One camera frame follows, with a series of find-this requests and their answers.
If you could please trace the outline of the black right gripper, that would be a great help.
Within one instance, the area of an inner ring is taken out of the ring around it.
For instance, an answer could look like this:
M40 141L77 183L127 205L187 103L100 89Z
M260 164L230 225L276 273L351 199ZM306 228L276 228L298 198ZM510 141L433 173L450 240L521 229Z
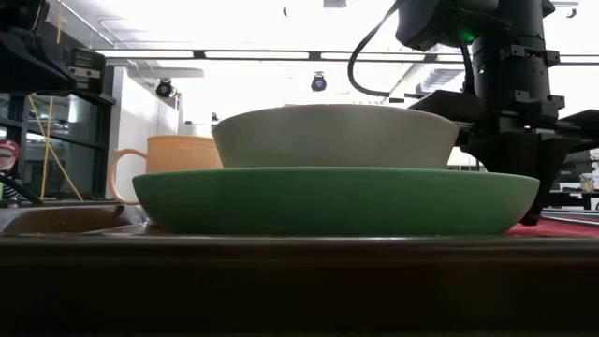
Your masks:
M498 51L473 48L472 94L436 90L411 107L431 112L456 123L461 146L470 139L492 138L501 133L540 133L578 139L582 146L599 146L599 110L584 110L566 118L559 116L565 98L553 95L548 69L562 62L556 51L507 45ZM523 175L539 181L532 206L523 225L536 225L548 205L549 191L565 157L577 141L538 141L525 161ZM509 144L469 144L460 148L491 172L520 172L519 149Z

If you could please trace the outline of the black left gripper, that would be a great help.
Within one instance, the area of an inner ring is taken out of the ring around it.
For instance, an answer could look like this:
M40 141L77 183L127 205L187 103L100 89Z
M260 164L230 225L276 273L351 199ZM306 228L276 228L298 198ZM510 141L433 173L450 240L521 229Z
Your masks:
M71 76L60 48L31 33L46 21L49 8L48 0L0 0L0 93L68 94L76 85L80 91L101 93L104 54L72 49Z

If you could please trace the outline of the red cloth napkin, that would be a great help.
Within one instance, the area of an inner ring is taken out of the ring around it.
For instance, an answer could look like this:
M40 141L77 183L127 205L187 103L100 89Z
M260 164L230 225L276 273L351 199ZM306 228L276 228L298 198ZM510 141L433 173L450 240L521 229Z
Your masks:
M585 227L576 224L554 221L544 217L535 226L517 224L505 232L507 236L520 237L585 237L599 239L599 227Z

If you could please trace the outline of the silver cutlery piece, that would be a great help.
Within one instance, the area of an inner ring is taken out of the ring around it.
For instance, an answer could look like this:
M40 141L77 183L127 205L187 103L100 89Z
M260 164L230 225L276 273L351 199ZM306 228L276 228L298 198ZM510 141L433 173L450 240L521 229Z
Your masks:
M599 227L599 222L590 221L587 219L577 219L577 218L564 218L564 217L551 217L554 221L559 221L563 223L576 224L579 226L585 227Z

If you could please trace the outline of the beige plastic mug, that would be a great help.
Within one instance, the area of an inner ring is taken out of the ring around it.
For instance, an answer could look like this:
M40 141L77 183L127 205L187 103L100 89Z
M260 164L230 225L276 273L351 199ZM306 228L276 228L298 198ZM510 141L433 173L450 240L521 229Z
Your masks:
M114 153L108 170L108 188L114 198L124 205L139 205L137 200L124 198L117 189L116 174L119 160L136 155L146 161L145 174L221 169L223 167L214 139L199 136L167 135L147 138L147 151L119 149Z

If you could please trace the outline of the white bowl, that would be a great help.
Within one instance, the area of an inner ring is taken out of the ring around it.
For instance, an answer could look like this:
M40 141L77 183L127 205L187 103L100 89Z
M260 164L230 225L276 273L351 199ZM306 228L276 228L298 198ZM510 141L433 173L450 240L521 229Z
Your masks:
M459 127L436 114L375 105L316 104L254 110L212 135L227 168L442 169Z

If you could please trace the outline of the green plate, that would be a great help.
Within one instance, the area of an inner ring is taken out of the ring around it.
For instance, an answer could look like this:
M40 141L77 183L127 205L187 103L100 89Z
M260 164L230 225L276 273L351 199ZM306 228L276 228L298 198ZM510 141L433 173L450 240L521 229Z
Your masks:
M284 237L501 235L539 188L526 176L423 168L223 168L133 185L172 233Z

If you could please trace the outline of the silver metal tray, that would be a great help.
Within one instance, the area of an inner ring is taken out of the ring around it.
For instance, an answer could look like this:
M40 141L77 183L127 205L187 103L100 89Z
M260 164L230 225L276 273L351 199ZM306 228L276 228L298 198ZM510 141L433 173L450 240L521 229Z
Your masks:
M599 239L249 238L0 211L0 337L599 337Z

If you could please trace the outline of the black desk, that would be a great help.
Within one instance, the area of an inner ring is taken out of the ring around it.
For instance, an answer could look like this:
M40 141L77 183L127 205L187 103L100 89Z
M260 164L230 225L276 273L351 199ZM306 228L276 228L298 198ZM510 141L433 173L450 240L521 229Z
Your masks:
M583 191L551 191L548 196L548 207L582 207L592 208L592 199L599 198L599 192Z

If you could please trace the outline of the dark glass partition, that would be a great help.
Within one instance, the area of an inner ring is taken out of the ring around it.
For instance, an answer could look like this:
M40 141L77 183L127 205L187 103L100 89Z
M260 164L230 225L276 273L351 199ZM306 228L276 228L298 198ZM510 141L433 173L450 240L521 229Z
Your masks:
M24 188L49 201L104 197L113 80L108 66L104 93L93 101L0 94L0 139L20 146L13 171Z

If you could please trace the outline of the person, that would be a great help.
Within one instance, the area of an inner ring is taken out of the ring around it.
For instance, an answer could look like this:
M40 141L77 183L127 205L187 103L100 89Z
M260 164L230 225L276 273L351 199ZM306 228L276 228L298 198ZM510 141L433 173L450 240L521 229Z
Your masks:
M5 176L18 185L22 185L22 178L13 171L13 167L20 157L20 151L17 142L10 139L0 139L0 176ZM22 194L10 185L0 182L0 186L2 187L2 200L22 197Z

